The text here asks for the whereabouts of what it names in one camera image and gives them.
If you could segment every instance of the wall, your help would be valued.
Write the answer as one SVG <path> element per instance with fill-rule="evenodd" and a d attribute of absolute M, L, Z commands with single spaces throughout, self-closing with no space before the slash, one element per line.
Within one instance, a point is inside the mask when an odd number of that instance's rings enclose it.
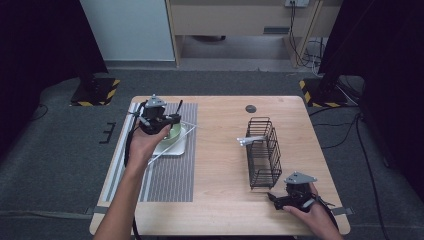
<path fill-rule="evenodd" d="M 165 0 L 81 0 L 105 61 L 174 61 Z"/>

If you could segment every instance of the gray grid mat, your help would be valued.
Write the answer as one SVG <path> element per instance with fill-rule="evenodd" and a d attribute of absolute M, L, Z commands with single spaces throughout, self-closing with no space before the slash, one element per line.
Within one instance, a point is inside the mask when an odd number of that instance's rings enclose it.
<path fill-rule="evenodd" d="M 132 103 L 130 111 L 134 112 L 139 103 Z M 165 113 L 174 113 L 178 103 L 168 103 Z M 191 129 L 197 124 L 197 104 L 184 103 L 180 114 L 182 121 L 189 123 Z M 132 116 L 128 115 L 122 136 L 131 130 Z M 187 134 L 185 152 L 180 156 L 160 156 L 149 164 L 143 178 L 139 202 L 191 202 L 193 201 L 194 159 L 196 147 L 196 129 Z M 119 180 L 124 172 L 125 138 L 117 144 L 117 152 L 111 163 L 111 174 L 106 179 L 106 189 L 102 201 L 110 202 L 115 195 Z"/>

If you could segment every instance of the human arm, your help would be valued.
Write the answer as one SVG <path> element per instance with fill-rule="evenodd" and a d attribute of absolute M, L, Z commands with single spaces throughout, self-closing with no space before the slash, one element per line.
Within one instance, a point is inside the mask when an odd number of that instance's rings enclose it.
<path fill-rule="evenodd" d="M 130 239 L 144 171 L 156 145 L 169 133 L 169 130 L 170 125 L 155 135 L 147 135 L 141 129 L 134 131 L 127 166 L 94 239 Z"/>
<path fill-rule="evenodd" d="M 310 183 L 311 192 L 318 196 L 318 191 L 313 183 Z M 314 202 L 310 211 L 305 213 L 296 207 L 284 206 L 283 209 L 293 216 L 302 220 L 309 229 L 319 238 L 324 240 L 341 240 L 342 235 L 334 226 L 324 207 L 318 202 Z"/>

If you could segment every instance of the black wire rack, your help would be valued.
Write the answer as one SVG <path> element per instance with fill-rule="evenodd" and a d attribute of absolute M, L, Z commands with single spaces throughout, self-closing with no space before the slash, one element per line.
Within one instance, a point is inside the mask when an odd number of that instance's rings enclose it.
<path fill-rule="evenodd" d="M 250 119 L 246 137 L 259 136 L 263 136 L 263 140 L 254 140 L 251 144 L 246 145 L 251 189 L 274 187 L 282 172 L 277 133 L 270 118 L 253 117 Z"/>

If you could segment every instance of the human hand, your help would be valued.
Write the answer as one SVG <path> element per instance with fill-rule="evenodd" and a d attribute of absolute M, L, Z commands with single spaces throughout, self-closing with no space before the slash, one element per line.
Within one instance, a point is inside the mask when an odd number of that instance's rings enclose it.
<path fill-rule="evenodd" d="M 313 183 L 309 183 L 309 185 L 311 187 L 311 192 L 318 196 L 315 185 Z M 325 240 L 343 239 L 324 207 L 318 202 L 312 203 L 307 213 L 293 206 L 284 206 L 283 209 L 304 222 L 317 237 Z"/>
<path fill-rule="evenodd" d="M 147 166 L 147 162 L 153 155 L 156 146 L 168 135 L 170 129 L 171 125 L 167 125 L 154 135 L 148 135 L 140 128 L 136 129 L 132 135 L 127 167 L 130 167 L 130 164 L 132 166 Z"/>

